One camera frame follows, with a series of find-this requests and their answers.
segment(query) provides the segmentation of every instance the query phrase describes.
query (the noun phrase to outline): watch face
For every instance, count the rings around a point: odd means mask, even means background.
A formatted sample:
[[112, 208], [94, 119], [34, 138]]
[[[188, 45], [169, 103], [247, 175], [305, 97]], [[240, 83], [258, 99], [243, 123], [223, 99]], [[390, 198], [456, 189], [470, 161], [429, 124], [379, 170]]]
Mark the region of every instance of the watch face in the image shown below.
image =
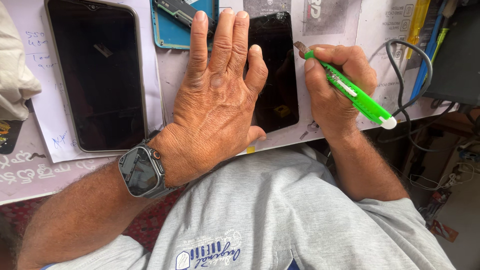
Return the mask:
[[123, 155], [119, 161], [120, 172], [133, 196], [142, 196], [158, 183], [148, 151], [142, 147], [134, 148]]

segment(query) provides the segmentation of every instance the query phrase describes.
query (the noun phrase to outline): hand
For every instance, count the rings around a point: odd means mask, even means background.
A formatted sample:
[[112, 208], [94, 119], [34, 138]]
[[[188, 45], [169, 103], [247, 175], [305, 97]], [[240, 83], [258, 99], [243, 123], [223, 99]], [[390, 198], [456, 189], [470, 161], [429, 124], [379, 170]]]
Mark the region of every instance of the hand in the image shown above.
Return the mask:
[[[315, 57], [333, 64], [367, 95], [373, 94], [377, 73], [359, 46], [313, 45], [310, 49]], [[305, 62], [305, 83], [311, 97], [312, 116], [329, 142], [348, 137], [357, 130], [355, 119], [359, 111], [350, 99], [330, 85], [323, 66], [316, 59]]]
[[[262, 50], [248, 50], [249, 16], [225, 9], [219, 17], [207, 65], [205, 12], [195, 15], [190, 59], [175, 98], [173, 122], [152, 140], [161, 155], [166, 185], [179, 186], [237, 155], [254, 140], [265, 140], [250, 126], [258, 94], [268, 75]], [[243, 80], [248, 58], [249, 70]]]

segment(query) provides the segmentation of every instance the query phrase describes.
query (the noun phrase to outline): green utility knife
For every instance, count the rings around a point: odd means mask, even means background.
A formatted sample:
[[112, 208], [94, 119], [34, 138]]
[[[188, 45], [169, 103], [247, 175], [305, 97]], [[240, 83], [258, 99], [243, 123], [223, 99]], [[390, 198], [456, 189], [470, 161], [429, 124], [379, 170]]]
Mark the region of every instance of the green utility knife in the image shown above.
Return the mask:
[[[303, 43], [297, 41], [293, 43], [293, 45], [305, 54], [305, 60], [315, 58], [313, 51]], [[365, 115], [365, 117], [379, 124], [384, 129], [392, 129], [396, 126], [395, 118], [375, 102], [375, 100], [354, 85], [336, 68], [321, 60], [318, 61], [324, 66], [328, 81], [349, 98], [353, 102], [353, 106]]]

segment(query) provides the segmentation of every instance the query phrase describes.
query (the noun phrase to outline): forearm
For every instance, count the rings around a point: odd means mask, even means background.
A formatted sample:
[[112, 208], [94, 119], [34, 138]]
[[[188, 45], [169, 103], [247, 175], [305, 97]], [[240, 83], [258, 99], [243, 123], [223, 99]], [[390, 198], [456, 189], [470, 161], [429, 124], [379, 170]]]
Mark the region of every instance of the forearm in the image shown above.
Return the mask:
[[343, 191], [355, 201], [408, 197], [397, 176], [365, 136], [356, 127], [348, 134], [343, 138], [327, 138]]
[[116, 161], [46, 201], [26, 228], [18, 269], [88, 254], [120, 235], [153, 200], [129, 194]]

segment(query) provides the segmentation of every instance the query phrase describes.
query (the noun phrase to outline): yellow screwdriver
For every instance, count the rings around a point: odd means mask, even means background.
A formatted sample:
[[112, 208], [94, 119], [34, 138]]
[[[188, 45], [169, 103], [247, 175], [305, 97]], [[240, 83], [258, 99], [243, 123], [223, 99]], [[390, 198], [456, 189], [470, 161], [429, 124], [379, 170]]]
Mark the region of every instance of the yellow screwdriver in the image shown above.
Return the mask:
[[[410, 25], [410, 34], [408, 35], [407, 39], [407, 41], [413, 45], [416, 45], [419, 42], [420, 29], [423, 27], [423, 23], [425, 22], [429, 4], [430, 0], [417, 0], [417, 4], [415, 5], [412, 24]], [[407, 52], [407, 59], [410, 59], [411, 56], [412, 49], [409, 48]]]

